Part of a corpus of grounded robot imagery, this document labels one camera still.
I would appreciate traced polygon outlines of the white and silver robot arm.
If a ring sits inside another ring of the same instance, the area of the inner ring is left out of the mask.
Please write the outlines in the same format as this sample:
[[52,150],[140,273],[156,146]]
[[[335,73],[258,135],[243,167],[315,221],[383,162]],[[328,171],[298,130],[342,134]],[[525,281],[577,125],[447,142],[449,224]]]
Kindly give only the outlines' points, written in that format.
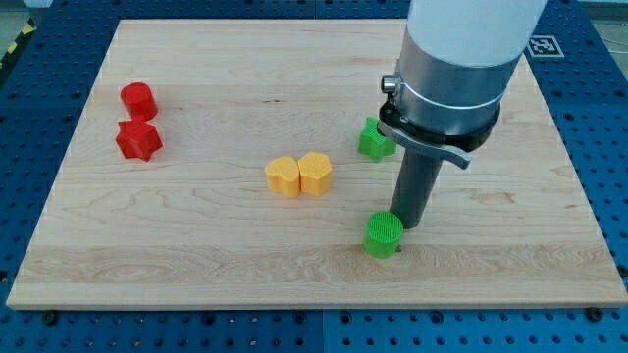
[[407,151],[466,168],[546,0],[413,0],[379,133]]

